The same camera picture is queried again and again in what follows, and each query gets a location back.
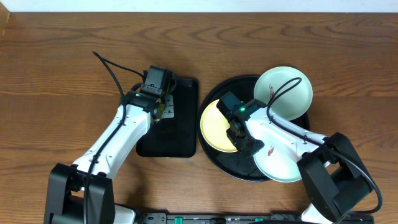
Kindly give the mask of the yellow plate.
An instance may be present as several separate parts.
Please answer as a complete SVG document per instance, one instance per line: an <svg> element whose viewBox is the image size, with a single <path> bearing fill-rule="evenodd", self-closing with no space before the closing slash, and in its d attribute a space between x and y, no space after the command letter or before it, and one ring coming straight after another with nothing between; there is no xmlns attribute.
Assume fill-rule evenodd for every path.
<svg viewBox="0 0 398 224"><path fill-rule="evenodd" d="M237 152L227 136L229 123L217 108L219 99L211 102L202 112L200 118L200 132L212 148L221 152Z"/></svg>

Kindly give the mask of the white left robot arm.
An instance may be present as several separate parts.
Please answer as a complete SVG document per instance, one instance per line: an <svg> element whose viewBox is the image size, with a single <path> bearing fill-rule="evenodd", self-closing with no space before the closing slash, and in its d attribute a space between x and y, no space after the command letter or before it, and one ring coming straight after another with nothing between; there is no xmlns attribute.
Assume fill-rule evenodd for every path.
<svg viewBox="0 0 398 224"><path fill-rule="evenodd" d="M50 172L44 223L134 223L136 212L114 201L113 182L136 143L162 119L169 86L143 84L123 94L99 139L72 165Z"/></svg>

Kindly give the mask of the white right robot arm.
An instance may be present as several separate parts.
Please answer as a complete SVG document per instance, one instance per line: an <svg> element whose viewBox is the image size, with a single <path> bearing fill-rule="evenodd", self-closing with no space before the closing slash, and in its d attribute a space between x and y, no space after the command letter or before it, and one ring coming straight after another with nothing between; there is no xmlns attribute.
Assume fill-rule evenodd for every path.
<svg viewBox="0 0 398 224"><path fill-rule="evenodd" d="M380 194L350 140L312 133L274 114L265 103L221 100L233 146L279 182L301 180L311 201L302 213L310 223L337 223L371 192Z"/></svg>

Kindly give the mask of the black round tray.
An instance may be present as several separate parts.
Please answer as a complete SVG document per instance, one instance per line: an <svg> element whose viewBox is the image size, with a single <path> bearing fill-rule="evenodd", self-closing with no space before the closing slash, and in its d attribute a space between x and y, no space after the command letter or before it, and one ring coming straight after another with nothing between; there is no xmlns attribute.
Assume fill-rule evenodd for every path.
<svg viewBox="0 0 398 224"><path fill-rule="evenodd" d="M205 108L227 92L232 92L241 101L247 102L254 98L254 86L259 79L259 75L241 75L229 78L214 89L205 97L198 112L197 124L200 124L200 118ZM251 182L264 182L269 178L265 176L258 168L253 158L242 159L238 152L221 152L210 146L203 137L200 130L197 131L201 147L209 160L226 174Z"/></svg>

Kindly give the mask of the black rectangular tray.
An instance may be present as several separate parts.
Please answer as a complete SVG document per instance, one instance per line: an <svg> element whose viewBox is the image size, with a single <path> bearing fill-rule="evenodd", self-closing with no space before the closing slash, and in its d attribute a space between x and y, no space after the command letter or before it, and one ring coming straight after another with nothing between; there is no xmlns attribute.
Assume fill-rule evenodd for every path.
<svg viewBox="0 0 398 224"><path fill-rule="evenodd" d="M192 157L196 152L198 83L179 79L165 96L162 119L153 124L136 144L142 157Z"/></svg>

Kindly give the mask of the light green plate front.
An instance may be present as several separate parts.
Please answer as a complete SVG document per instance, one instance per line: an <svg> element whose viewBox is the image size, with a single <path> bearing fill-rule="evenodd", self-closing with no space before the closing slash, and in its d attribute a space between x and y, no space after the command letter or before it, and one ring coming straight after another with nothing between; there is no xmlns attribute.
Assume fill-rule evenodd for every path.
<svg viewBox="0 0 398 224"><path fill-rule="evenodd" d="M295 142L262 140L264 147L253 156L257 168L268 178L278 182L296 182L302 179L297 161Z"/></svg>

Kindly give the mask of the light green plate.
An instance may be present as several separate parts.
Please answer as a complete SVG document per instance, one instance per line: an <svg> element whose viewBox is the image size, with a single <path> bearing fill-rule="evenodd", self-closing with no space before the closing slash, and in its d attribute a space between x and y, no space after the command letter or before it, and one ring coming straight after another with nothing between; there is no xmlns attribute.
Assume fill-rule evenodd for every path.
<svg viewBox="0 0 398 224"><path fill-rule="evenodd" d="M253 156L257 168L268 178L278 182L296 182L302 179L297 161L295 142L262 140L264 147Z"/></svg>
<svg viewBox="0 0 398 224"><path fill-rule="evenodd" d="M301 82L278 98L271 105L271 110L286 120L297 119L309 109L313 99L313 90L309 79L296 68L275 67L264 72L254 87L254 98L268 103L272 96L278 96L294 86L297 80L290 82L277 92L283 84L293 78L301 78Z"/></svg>

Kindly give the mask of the light green plate rear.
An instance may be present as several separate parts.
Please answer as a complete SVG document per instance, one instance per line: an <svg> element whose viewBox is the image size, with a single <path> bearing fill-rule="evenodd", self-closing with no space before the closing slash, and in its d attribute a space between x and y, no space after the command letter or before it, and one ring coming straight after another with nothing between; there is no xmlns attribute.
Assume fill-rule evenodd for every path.
<svg viewBox="0 0 398 224"><path fill-rule="evenodd" d="M309 79L296 68L275 67L264 72L254 87L254 98L268 103L272 96L278 96L294 86L297 80L290 82L277 92L283 84L293 78L301 78L301 82L278 98L271 105L271 110L286 120L297 119L309 109L313 99L313 90Z"/></svg>

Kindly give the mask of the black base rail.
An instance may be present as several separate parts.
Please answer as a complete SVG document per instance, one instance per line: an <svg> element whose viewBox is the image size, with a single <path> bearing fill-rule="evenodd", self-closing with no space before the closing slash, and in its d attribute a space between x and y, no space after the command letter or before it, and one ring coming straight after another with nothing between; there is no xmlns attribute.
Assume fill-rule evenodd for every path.
<svg viewBox="0 0 398 224"><path fill-rule="evenodd" d="M268 223L329 223L313 207L302 214L171 214L164 212L141 213L121 205L115 205L111 211L102 211L98 215L99 223L128 224L268 224Z"/></svg>

